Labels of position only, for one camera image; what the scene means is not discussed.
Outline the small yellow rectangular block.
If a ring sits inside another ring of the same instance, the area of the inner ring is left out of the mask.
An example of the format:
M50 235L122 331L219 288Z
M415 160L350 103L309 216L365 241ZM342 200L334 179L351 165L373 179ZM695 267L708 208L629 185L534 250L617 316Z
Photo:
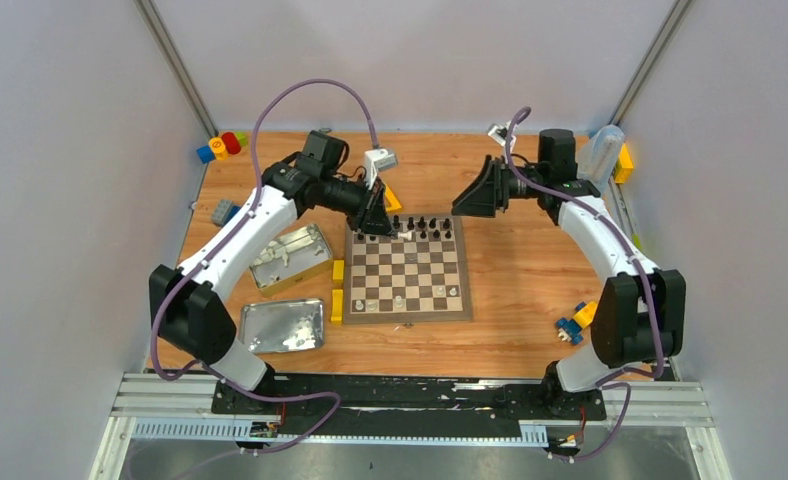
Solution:
M341 285L345 278L345 261L337 259L332 264L332 281L336 285Z

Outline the gold tin with white pieces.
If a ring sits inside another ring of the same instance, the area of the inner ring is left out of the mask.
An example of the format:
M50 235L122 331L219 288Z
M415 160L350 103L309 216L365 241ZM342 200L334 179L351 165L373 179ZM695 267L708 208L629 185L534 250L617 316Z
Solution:
M308 224L269 242L249 266L262 296L273 297L327 271L332 250L317 224Z

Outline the yellow triangle frame block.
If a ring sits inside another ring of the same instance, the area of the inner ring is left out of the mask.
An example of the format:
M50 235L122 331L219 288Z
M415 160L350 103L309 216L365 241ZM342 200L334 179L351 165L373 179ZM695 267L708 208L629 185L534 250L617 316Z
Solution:
M402 204L399 201L396 194L393 192L392 188L389 186L385 187L384 192L384 202L385 202L385 210L387 213L397 213L402 210Z

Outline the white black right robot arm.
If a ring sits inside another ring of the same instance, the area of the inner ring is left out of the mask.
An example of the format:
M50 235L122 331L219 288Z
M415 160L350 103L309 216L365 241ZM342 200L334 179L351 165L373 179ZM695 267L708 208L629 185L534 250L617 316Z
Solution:
M536 162L522 166L512 159L509 125L494 124L487 134L503 154L486 157L477 178L453 201L453 214L491 218L513 199L534 199L574 240L602 283L588 344L551 366L556 380L540 392L545 411L566 417L579 407L580 392L637 373L643 364L654 366L652 376L661 375L665 360L683 347L683 275L661 269L615 224L591 175L578 169L571 131L541 131Z

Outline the wooden chess board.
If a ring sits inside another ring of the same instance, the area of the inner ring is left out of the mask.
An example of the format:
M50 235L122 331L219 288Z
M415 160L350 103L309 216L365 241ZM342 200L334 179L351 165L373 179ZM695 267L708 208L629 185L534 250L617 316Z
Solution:
M406 214L406 215L450 214ZM451 240L432 242L368 243L350 240L346 232L344 319L345 325L414 324L420 322L462 322L473 319L471 289L461 220L455 219ZM446 287L446 296L436 298L433 290ZM460 290L448 297L450 287ZM395 311L394 298L405 299L404 311ZM379 301L376 312L366 311L369 299ZM362 300L365 310L356 312L354 302Z

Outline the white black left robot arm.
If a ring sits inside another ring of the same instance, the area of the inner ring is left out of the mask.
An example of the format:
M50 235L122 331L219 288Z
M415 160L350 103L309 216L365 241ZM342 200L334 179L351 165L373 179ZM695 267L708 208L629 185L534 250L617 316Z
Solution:
M338 168L348 145L312 131L302 150L268 166L240 210L200 250L177 267L158 265L149 276L151 356L163 339L234 383L238 400L253 413L268 411L276 386L267 364L239 340L225 303L253 261L309 209L345 215L351 230L393 237L381 171L397 165L386 148L365 152L364 174L350 179Z

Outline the yellow arch block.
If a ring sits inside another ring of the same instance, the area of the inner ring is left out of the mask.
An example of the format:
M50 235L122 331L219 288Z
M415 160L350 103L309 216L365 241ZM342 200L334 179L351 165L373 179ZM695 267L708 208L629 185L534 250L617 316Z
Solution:
M344 290L341 288L333 289L331 292L331 313L330 322L332 324L342 324L344 319Z

